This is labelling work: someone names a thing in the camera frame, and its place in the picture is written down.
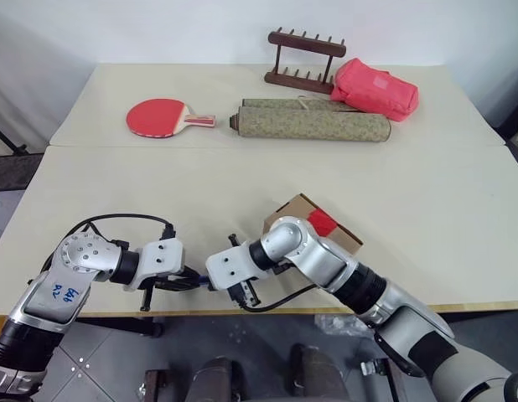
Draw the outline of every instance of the black cable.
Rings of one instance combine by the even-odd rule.
[[[100,232],[100,230],[95,226],[94,223],[90,222],[89,224],[87,224],[86,226],[88,226],[91,230],[93,230],[93,233],[95,233],[97,236],[100,236],[102,237],[104,240],[108,241],[108,239],[102,235],[102,233]]]
[[[145,214],[104,214],[104,215],[97,215],[92,216],[91,218],[84,219],[83,221],[76,224],[73,229],[71,229],[65,237],[72,235],[74,232],[76,232],[78,229],[80,229],[83,225],[92,223],[96,220],[103,220],[103,219],[110,219],[110,218],[139,218],[139,219],[149,219],[154,220],[157,222],[160,222],[161,224],[164,224],[166,228],[171,228],[173,230],[174,226],[170,224],[166,219],[159,218],[158,216],[153,215],[145,215]]]
[[[190,268],[189,266],[184,266],[184,269],[183,269],[183,272],[181,272],[179,274],[179,276],[182,276],[183,278],[194,278],[194,279],[199,279],[200,277],[200,274],[198,273],[198,271],[196,270],[193,270],[192,268]]]
[[[311,291],[312,289],[315,289],[316,287],[317,287],[317,285],[306,286],[306,287],[300,289],[299,291],[295,291],[293,294],[291,294],[287,297],[284,297],[282,300],[276,301],[275,303],[270,304],[268,306],[264,306],[264,307],[249,307],[243,301],[239,302],[239,306],[242,309],[246,310],[247,312],[269,312],[270,310],[280,307],[282,304],[290,302],[292,299],[302,295],[306,291]]]
[[[178,278],[174,280],[157,280],[155,281],[155,287],[157,289],[163,289],[165,291],[191,291],[200,287],[199,277],[198,278]]]

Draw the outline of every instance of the paddle handle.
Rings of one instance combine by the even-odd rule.
[[[184,123],[191,126],[214,127],[216,117],[212,115],[186,115]]]

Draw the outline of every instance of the cardboard box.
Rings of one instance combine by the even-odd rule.
[[[302,193],[265,219],[263,233],[266,233],[274,221],[282,216],[295,216],[306,219],[320,236],[329,238],[351,254],[355,254],[363,245],[363,242],[355,234],[338,224],[316,203]]]

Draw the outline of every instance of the plastic bag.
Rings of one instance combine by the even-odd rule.
[[[351,314],[315,314],[315,325],[328,335],[373,338],[374,331]]]

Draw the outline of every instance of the ping pong paddle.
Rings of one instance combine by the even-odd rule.
[[[165,138],[187,126],[214,127],[214,116],[191,115],[180,100],[149,99],[138,103],[127,113],[128,128],[142,137]]]

